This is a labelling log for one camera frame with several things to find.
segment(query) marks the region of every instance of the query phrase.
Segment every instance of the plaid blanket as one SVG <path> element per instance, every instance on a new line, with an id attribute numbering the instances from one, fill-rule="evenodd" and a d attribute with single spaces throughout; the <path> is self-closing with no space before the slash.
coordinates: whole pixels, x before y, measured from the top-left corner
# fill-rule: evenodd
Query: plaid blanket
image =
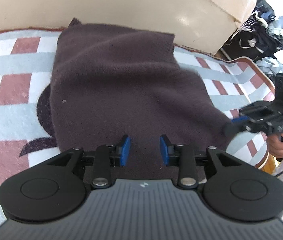
<path id="1" fill-rule="evenodd" d="M 51 125 L 48 86 L 59 34 L 37 30 L 0 34 L 0 185 L 60 153 Z M 224 62 L 179 47 L 174 56 L 182 68 L 199 73 L 214 105 L 230 118 L 246 104 L 274 99 L 272 83 L 247 58 Z M 267 158 L 265 138 L 242 133 L 227 152 L 258 167 Z M 0 208 L 0 224 L 3 221 Z"/>

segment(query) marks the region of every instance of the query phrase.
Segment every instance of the black printed shape on blanket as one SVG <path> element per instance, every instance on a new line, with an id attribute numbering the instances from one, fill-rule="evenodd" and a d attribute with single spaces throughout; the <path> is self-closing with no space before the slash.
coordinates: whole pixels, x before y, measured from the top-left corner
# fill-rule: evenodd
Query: black printed shape on blanket
<path id="1" fill-rule="evenodd" d="M 48 85 L 43 90 L 42 94 L 38 99 L 36 114 L 40 125 L 51 136 L 51 138 L 50 137 L 36 138 L 28 142 L 21 150 L 19 154 L 20 157 L 32 152 L 57 147 L 55 132 L 53 129 L 51 111 L 50 111 L 49 97 L 50 97 L 50 85 Z"/>

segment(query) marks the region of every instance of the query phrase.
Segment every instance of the metal bolt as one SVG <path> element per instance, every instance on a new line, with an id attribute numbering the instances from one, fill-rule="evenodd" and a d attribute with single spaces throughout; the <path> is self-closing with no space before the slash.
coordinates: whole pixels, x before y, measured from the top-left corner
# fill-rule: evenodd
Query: metal bolt
<path id="1" fill-rule="evenodd" d="M 96 186 L 105 186 L 108 184 L 108 180 L 105 178 L 95 178 L 93 179 L 93 184 Z"/>
<path id="2" fill-rule="evenodd" d="M 196 180 L 194 178 L 182 178 L 180 183 L 184 186 L 193 186 L 196 184 Z"/>

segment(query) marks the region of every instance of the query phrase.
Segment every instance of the ribbed gray surface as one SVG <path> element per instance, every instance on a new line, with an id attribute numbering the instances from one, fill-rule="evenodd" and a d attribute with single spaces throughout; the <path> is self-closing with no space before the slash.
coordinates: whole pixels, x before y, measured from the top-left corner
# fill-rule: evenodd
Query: ribbed gray surface
<path id="1" fill-rule="evenodd" d="M 0 226 L 0 240 L 37 239 L 283 240 L 283 223 L 228 221 L 207 209 L 196 192 L 179 190 L 170 180 L 117 179 L 59 221 L 27 225 L 9 220 Z"/>

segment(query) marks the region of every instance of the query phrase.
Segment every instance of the beige panel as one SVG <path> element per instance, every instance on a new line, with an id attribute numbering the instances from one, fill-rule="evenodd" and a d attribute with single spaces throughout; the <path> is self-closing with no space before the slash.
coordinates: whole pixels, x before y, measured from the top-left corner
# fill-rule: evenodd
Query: beige panel
<path id="1" fill-rule="evenodd" d="M 236 28 L 234 18 L 209 0 L 0 0 L 0 30 L 67 26 L 73 17 L 175 33 L 177 44 L 208 53 Z"/>

